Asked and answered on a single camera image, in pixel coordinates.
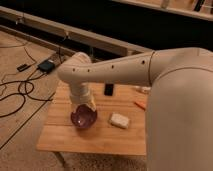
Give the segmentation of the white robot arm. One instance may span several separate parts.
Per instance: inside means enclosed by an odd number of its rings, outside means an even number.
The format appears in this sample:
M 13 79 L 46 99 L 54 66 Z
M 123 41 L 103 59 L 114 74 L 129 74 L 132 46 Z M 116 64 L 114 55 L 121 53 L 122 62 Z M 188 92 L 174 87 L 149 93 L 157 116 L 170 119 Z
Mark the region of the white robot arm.
M 149 86 L 148 171 L 213 171 L 213 52 L 158 50 L 94 63 L 82 52 L 58 69 L 71 101 L 92 100 L 90 82 Z

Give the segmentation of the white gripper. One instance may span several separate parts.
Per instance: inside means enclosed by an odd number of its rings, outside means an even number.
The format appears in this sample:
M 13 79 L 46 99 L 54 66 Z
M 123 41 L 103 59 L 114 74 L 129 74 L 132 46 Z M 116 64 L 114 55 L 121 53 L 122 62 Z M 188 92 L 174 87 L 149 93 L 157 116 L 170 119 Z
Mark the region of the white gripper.
M 70 100 L 73 112 L 75 112 L 81 105 L 85 105 L 92 111 L 96 110 L 94 96 L 88 88 L 83 88 L 82 90 L 70 89 Z

